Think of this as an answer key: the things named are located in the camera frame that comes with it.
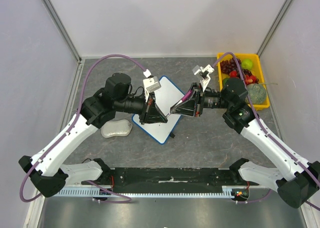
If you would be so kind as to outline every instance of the gray floor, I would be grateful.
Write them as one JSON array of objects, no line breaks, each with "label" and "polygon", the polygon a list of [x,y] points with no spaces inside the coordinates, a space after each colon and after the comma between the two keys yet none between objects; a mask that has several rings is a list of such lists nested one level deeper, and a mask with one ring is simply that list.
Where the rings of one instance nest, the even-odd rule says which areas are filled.
[{"label": "gray floor", "polygon": [[[261,198],[264,189],[251,189]],[[306,228],[301,209],[278,194],[248,205],[226,199],[134,198],[130,204],[97,204],[90,198],[46,199],[38,228]]]},{"label": "gray floor", "polygon": [[[215,58],[141,58],[137,59],[159,78],[167,76],[182,91],[187,92],[197,81],[192,73],[196,65],[213,64]],[[87,59],[79,85],[95,59]],[[115,72],[128,74],[133,90],[142,85],[141,70],[124,59],[107,59],[91,73],[85,97],[104,87],[106,79]],[[218,73],[213,73],[209,86],[219,90]],[[74,111],[79,95],[74,103]],[[111,167],[220,167],[226,168],[239,158],[247,158],[258,165],[273,167],[270,160],[251,142],[231,130],[222,118],[223,110],[205,110],[199,118],[183,117],[174,129],[176,137],[160,145],[136,125],[127,137],[106,139],[97,131],[86,139],[66,160],[76,164],[86,158],[102,158]],[[270,129],[277,133],[270,109],[259,112]],[[128,119],[131,114],[117,113],[115,120]]]}]

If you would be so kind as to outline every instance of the yellow tray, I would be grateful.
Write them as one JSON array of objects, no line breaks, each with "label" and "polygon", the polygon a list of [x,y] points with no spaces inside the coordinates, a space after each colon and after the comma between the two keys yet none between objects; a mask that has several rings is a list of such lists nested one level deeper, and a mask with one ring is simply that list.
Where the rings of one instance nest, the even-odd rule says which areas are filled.
[{"label": "yellow tray", "polygon": [[[223,54],[224,54],[224,52],[220,52],[220,53],[217,54],[216,57],[220,58]],[[249,53],[235,53],[235,55],[241,61],[244,60],[245,58],[251,59],[252,62],[253,62],[253,68],[251,70],[252,74],[259,79],[259,83],[265,83],[265,78],[264,78],[264,75],[262,73],[262,69],[261,69],[260,60],[259,60],[258,55],[249,54]],[[232,56],[231,55],[227,55],[222,59],[222,61],[230,60],[230,58],[232,58]],[[222,80],[224,80],[225,78],[230,77],[230,76],[221,72],[220,63],[218,63],[218,74],[219,74],[220,90],[222,90]],[[266,100],[262,104],[260,104],[260,105],[254,104],[253,106],[254,106],[254,108],[256,110],[263,110],[265,108],[270,107],[270,102],[269,102],[268,95],[266,96]]]}]

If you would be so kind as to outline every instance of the green apple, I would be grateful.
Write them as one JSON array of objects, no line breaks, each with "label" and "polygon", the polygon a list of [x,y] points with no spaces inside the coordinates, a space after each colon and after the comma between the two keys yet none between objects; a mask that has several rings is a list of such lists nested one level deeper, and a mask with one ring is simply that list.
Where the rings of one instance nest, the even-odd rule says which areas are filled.
[{"label": "green apple", "polygon": [[254,66],[254,63],[249,58],[246,58],[246,59],[242,60],[242,62],[241,62],[241,67],[243,69],[252,70],[253,66]]},{"label": "green apple", "polygon": [[225,83],[226,83],[228,80],[229,80],[229,78],[228,78],[228,77],[226,77],[224,80],[222,80],[222,87],[224,87],[224,86],[225,86]]}]

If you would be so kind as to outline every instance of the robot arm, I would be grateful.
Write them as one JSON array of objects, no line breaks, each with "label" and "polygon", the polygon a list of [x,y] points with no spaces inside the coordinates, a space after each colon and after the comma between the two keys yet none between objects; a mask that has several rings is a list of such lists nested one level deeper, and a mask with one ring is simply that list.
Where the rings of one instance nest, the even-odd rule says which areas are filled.
[{"label": "robot arm", "polygon": [[[63,162],[86,138],[112,120],[117,111],[139,114],[142,124],[168,121],[155,100],[154,91],[160,88],[158,79],[149,77],[145,80],[148,83],[144,82],[144,93],[142,96],[134,97],[130,94],[131,78],[122,73],[115,73],[106,80],[104,88],[83,102],[80,116],[71,130],[69,128],[76,115],[40,152],[32,157],[23,156],[19,160],[26,173],[38,162],[30,174],[30,179],[45,197],[55,195],[65,185],[109,178],[110,168],[101,159],[76,165],[64,165]],[[66,136],[41,160],[40,157],[64,134]]]},{"label": "robot arm", "polygon": [[[318,180],[320,163],[310,163],[298,155],[259,118],[268,133],[262,131],[252,109],[245,103],[248,91],[240,79],[230,78],[221,92],[203,89],[202,85],[192,83],[187,94],[188,97],[185,97],[183,102],[179,101],[171,107],[171,114],[199,117],[204,108],[224,108],[226,112],[222,117],[226,124],[254,143],[276,166],[276,169],[265,168],[242,158],[230,166],[238,179],[255,182],[278,192],[280,197],[294,208],[300,207],[319,189],[298,162],[306,166]],[[268,134],[272,134],[297,161],[271,140]]]}]

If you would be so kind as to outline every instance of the gray wall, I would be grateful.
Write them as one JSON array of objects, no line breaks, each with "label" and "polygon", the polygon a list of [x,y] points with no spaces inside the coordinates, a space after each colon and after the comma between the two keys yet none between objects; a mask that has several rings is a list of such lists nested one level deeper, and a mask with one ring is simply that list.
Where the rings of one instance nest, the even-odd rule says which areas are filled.
[{"label": "gray wall", "polygon": [[18,160],[57,134],[77,64],[41,0],[0,0],[0,21],[0,226],[20,228]]},{"label": "gray wall", "polygon": [[[261,63],[283,139],[320,161],[320,3],[294,0]],[[320,205],[320,192],[317,204]]]},{"label": "gray wall", "polygon": [[284,0],[51,0],[81,56],[256,53]]}]

